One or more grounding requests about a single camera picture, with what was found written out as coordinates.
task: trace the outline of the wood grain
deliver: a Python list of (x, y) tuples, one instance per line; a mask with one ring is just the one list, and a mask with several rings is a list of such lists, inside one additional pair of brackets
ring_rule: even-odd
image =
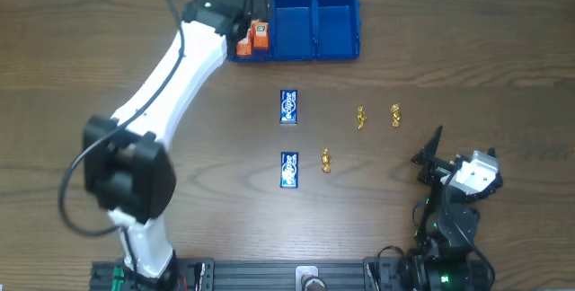
[[(188, 0), (176, 0), (182, 7)], [(443, 124), (439, 155), (494, 146), (505, 186), (477, 203), (477, 245), (497, 290), (575, 286), (575, 0), (361, 0), (362, 53), (334, 63), (230, 63), (184, 115), (167, 209), (182, 256), (361, 259), (414, 246), (428, 193), (409, 163)], [(0, 284), (85, 290), (118, 238), (85, 240), (58, 219), (62, 172), (93, 114), (110, 115), (173, 38), (162, 0), (0, 0)], [(300, 123), (278, 125), (278, 91), (300, 91)], [(389, 107), (401, 103), (402, 125)], [(356, 130), (355, 109), (368, 121)], [(332, 152), (332, 174), (320, 150)], [(280, 190), (279, 153), (301, 155)], [(79, 175), (76, 221), (108, 225)]]

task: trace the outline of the blue candy bar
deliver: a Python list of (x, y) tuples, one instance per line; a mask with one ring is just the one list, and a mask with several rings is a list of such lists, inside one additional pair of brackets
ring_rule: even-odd
[(281, 95), (281, 112), (279, 123), (282, 125), (297, 124), (297, 90), (284, 89)]
[(281, 180), (279, 183), (280, 188), (297, 188), (298, 158), (298, 152), (281, 153)]

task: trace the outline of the gold candy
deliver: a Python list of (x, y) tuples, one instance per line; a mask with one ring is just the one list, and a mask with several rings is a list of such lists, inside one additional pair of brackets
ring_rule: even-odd
[(363, 128), (363, 125), (366, 123), (367, 120), (367, 115), (366, 113), (363, 111), (363, 105), (360, 105), (358, 107), (358, 130), (361, 130)]
[(399, 127), (399, 121), (402, 119), (402, 113), (399, 111), (399, 103), (392, 106), (392, 126)]
[(332, 171), (332, 157), (327, 155), (328, 149), (327, 147), (322, 150), (322, 164), (323, 168), (322, 171), (324, 173), (329, 173)]

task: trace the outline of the blue bin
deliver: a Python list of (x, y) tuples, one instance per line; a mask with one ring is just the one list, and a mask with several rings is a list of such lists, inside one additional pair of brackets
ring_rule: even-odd
[(352, 59), (361, 48), (358, 0), (271, 0), (270, 50), (235, 62)]

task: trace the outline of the blue plastic container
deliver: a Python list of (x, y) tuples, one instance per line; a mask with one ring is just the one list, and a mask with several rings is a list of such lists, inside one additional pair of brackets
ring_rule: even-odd
[(358, 0), (271, 0), (270, 50), (234, 62), (352, 59), (361, 48)]

